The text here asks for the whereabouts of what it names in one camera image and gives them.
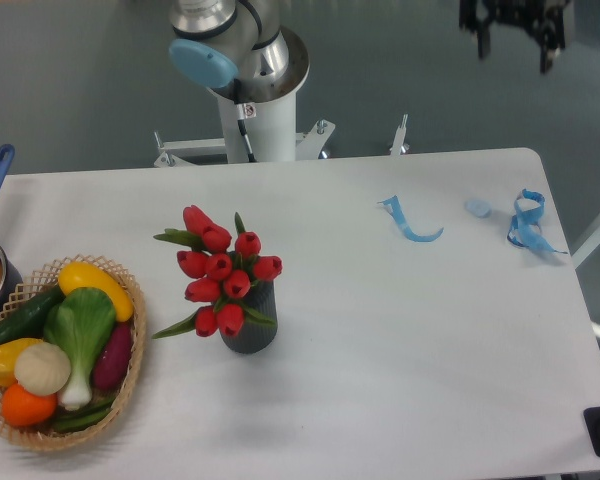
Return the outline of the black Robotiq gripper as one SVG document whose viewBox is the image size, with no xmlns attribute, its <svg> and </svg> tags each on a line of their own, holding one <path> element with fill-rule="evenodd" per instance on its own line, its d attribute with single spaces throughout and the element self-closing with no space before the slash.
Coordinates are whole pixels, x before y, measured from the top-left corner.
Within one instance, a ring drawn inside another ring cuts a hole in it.
<svg viewBox="0 0 600 480">
<path fill-rule="evenodd" d="M 540 47 L 540 72 L 547 74 L 559 53 L 571 43 L 571 2 L 544 0 L 485 0 L 488 17 L 480 19 L 476 0 L 459 1 L 459 28 L 476 40 L 478 58 L 491 52 L 490 20 L 507 25 L 533 25 Z"/>
</svg>

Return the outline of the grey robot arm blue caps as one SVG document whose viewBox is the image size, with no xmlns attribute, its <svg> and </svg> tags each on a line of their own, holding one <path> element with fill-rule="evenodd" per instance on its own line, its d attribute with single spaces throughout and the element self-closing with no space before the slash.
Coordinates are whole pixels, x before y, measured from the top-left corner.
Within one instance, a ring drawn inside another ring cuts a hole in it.
<svg viewBox="0 0 600 480">
<path fill-rule="evenodd" d="M 459 27 L 490 53 L 493 24 L 523 30 L 540 48 L 540 70 L 551 69 L 575 30 L 572 1 L 462 1 Z M 280 22 L 277 1 L 175 1 L 169 57 L 186 78 L 231 103 L 265 103 L 294 93 L 309 71 L 298 35 Z"/>
</svg>

